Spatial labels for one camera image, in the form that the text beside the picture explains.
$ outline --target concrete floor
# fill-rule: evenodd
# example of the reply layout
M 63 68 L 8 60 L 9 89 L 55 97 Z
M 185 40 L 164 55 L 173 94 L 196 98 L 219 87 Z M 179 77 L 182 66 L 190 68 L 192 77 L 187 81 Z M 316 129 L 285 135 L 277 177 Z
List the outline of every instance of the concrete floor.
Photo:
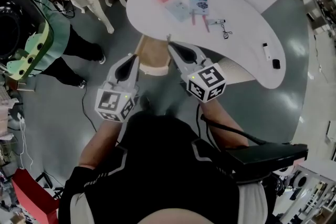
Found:
M 71 23 L 83 38 L 104 48 L 107 62 L 99 65 L 77 57 L 64 57 L 75 72 L 88 80 L 84 105 L 96 128 L 102 122 L 93 109 L 97 88 L 105 80 L 112 64 L 135 51 L 141 36 L 131 26 L 125 9 L 119 3 L 111 8 L 105 7 L 105 11 L 115 28 L 113 35 L 107 33 L 103 23 L 90 11 L 81 14 L 77 10 Z M 276 90 L 265 89 L 256 81 L 229 85 L 219 101 L 246 132 L 268 141 L 288 142 L 297 128 L 306 92 L 309 58 L 307 19 L 303 3 L 299 0 L 278 0 L 263 16 L 278 35 L 286 53 L 287 71 L 282 85 Z M 179 76 L 173 65 L 165 77 L 140 74 L 140 94 L 146 92 L 150 96 L 158 113 L 163 114 L 169 107 L 175 107 L 177 117 L 196 131 L 197 103 L 179 86 Z M 31 171 L 27 155 L 23 156 L 23 163 L 34 177 L 45 170 L 64 184 L 77 165 L 82 149 L 94 135 L 90 122 L 82 112 L 84 92 L 62 85 L 52 77 L 39 75 L 36 92 L 23 93 L 26 141 L 28 152 L 34 159 Z M 21 132 L 15 135 L 19 141 L 16 151 L 20 152 Z

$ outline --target black device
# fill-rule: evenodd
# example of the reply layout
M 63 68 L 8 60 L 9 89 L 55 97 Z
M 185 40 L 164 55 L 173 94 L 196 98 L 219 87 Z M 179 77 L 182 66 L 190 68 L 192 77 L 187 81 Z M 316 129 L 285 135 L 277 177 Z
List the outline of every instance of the black device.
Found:
M 226 148 L 222 152 L 226 159 L 229 160 L 227 163 L 230 168 L 235 171 L 230 176 L 238 184 L 260 181 L 268 177 L 273 171 L 293 165 L 296 160 L 307 159 L 307 145 L 271 143 L 253 137 L 243 131 L 211 121 L 204 115 L 201 116 L 201 120 L 213 127 L 240 134 L 257 144 L 250 147 Z
M 278 59 L 273 59 L 272 60 L 273 68 L 274 69 L 280 69 L 280 60 Z

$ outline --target black shoe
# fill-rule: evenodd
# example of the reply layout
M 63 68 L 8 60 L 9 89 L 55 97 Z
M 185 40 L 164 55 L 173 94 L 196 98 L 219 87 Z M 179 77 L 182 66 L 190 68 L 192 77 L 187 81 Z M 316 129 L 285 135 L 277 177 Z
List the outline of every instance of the black shoe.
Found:
M 154 109 L 152 108 L 151 102 L 146 94 L 140 97 L 140 107 L 142 111 L 148 112 L 149 114 L 154 114 Z
M 88 83 L 86 82 L 86 80 L 83 80 L 83 81 L 80 83 L 80 85 L 78 85 L 78 87 L 81 88 L 81 89 L 84 89 L 84 88 L 86 87 L 87 84 L 88 84 Z
M 103 65 L 106 62 L 106 57 L 105 57 L 104 51 L 98 44 L 95 44 L 95 45 L 99 47 L 99 49 L 101 51 L 101 54 L 103 55 L 103 57 L 98 61 L 101 65 Z

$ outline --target vr headset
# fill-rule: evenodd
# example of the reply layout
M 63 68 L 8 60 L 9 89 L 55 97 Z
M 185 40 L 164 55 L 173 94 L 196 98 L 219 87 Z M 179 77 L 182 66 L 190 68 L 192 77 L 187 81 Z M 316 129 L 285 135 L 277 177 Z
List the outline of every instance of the vr headset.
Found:
M 54 31 L 34 0 L 0 0 L 0 69 L 25 79 L 54 42 Z

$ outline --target wire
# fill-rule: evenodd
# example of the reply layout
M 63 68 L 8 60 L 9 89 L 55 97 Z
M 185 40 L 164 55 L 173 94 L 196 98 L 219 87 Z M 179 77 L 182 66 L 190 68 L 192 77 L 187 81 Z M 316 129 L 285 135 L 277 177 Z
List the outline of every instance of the wire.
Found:
M 72 1 L 71 0 L 68 0 L 70 3 L 71 3 L 71 5 L 72 5 L 72 10 L 70 10 L 70 11 L 68 11 L 68 10 L 64 10 L 64 11 L 61 11 L 60 9 L 58 9 L 58 8 L 56 8 L 56 9 L 51 9 L 50 7 L 48 7 L 46 4 L 44 4 L 44 3 L 42 3 L 42 2 L 40 2 L 40 1 L 38 1 L 38 0 L 34 0 L 34 1 L 36 1 L 36 2 L 38 2 L 38 3 L 41 3 L 42 5 L 44 5 L 47 9 L 49 9 L 50 11 L 54 11 L 54 12 L 60 12 L 60 13 L 62 13 L 62 15 L 64 16 L 64 17 L 66 17 L 66 18 L 68 18 L 68 19 L 72 19 L 72 18 L 74 18 L 75 17 L 75 7 L 74 7 L 74 5 L 73 5 L 73 3 L 72 3 Z M 63 12 L 72 12 L 72 16 L 69 16 L 69 15 L 66 15 L 66 14 L 64 14 Z
M 22 130 L 22 125 L 21 125 L 21 121 L 20 121 L 20 128 L 21 128 L 21 132 L 22 132 L 22 140 L 23 140 L 23 145 L 22 145 L 23 149 L 22 149 L 22 153 L 20 154 L 21 164 L 22 164 L 22 167 L 23 167 L 23 169 L 24 169 L 25 167 L 23 166 L 23 162 L 22 162 L 22 154 L 24 154 L 24 152 L 25 152 L 25 147 L 26 147 L 26 153 L 27 153 L 28 157 L 29 157 L 30 160 L 31 160 L 31 163 L 30 163 L 30 170 L 32 170 L 32 165 L 33 165 L 33 162 L 34 162 L 34 161 L 33 161 L 33 159 L 31 158 L 31 156 L 29 155 L 29 153 L 28 153 L 28 149 L 27 149 L 26 135 L 25 135 L 25 131 L 26 131 L 26 123 L 25 123 L 25 128 Z
M 267 144 L 266 141 L 261 140 L 261 139 L 258 139 L 258 138 L 254 137 L 254 136 L 251 136 L 251 135 L 249 135 L 248 133 L 245 133 L 245 132 L 243 132 L 243 131 L 241 131 L 241 130 L 237 130 L 237 129 L 234 129 L 234 128 L 232 128 L 232 127 L 229 127 L 229 126 L 226 126 L 226 125 L 223 125 L 223 124 L 219 124 L 219 123 L 217 123 L 217 122 L 214 122 L 214 121 L 212 121 L 212 120 L 209 120 L 209 119 L 207 119 L 207 118 L 204 116 L 204 114 L 202 114 L 202 116 L 201 116 L 201 120 L 205 121 L 207 124 L 209 124 L 209 125 L 211 125 L 211 126 L 213 126 L 213 127 L 216 127 L 216 128 L 219 128 L 219 129 L 222 129 L 222 130 L 225 130 L 225 131 L 233 132 L 233 133 L 236 133 L 236 134 L 240 134 L 240 135 L 242 135 L 243 137 L 245 137 L 245 138 L 247 138 L 247 139 L 253 141 L 253 142 L 256 143 L 257 145 L 265 145 L 265 144 Z
M 10 130 L 13 130 L 13 131 L 21 131 L 21 129 L 13 129 L 11 127 L 7 127 L 7 128 L 10 129 Z
M 199 107 L 200 107 L 200 104 L 198 104 L 197 110 L 196 110 L 196 125 L 197 125 L 197 129 L 198 129 L 198 137 L 201 138 L 201 128 L 200 128 L 200 125 L 199 125 L 200 123 L 198 122 Z
M 85 98 L 85 95 L 86 95 L 87 91 L 88 91 L 88 86 L 85 87 L 85 93 L 84 93 L 83 98 L 82 98 L 82 109 L 83 109 L 83 113 L 84 113 L 85 117 L 88 118 L 88 120 L 91 122 L 92 127 L 94 128 L 95 132 L 97 132 L 97 129 L 96 129 L 95 125 L 93 124 L 93 122 L 92 122 L 92 120 L 89 118 L 89 116 L 86 114 L 86 112 L 85 112 L 85 108 L 84 108 L 84 98 Z
M 64 187 L 64 185 L 60 181 L 58 181 L 54 176 L 52 176 L 51 174 L 48 174 L 46 171 L 44 171 L 44 173 L 47 174 L 48 176 L 51 176 L 54 180 L 56 180 L 56 182 L 58 184 L 60 184 L 62 187 Z
M 324 76 L 324 79 L 326 80 L 327 84 L 329 84 L 329 81 L 327 79 L 327 77 L 325 76 L 323 70 L 322 70 L 322 65 L 320 64 L 319 61 L 319 51 L 317 50 L 317 39 L 316 36 L 314 35 L 314 39 L 315 39 L 315 51 L 316 51 L 316 59 L 317 59 L 317 63 L 319 65 L 319 71 L 322 73 L 322 75 Z
M 224 39 L 228 39 L 229 38 L 229 34 L 232 35 L 232 31 L 225 31 L 225 26 L 224 24 L 222 24 L 222 28 L 223 28 L 223 34 L 224 34 Z

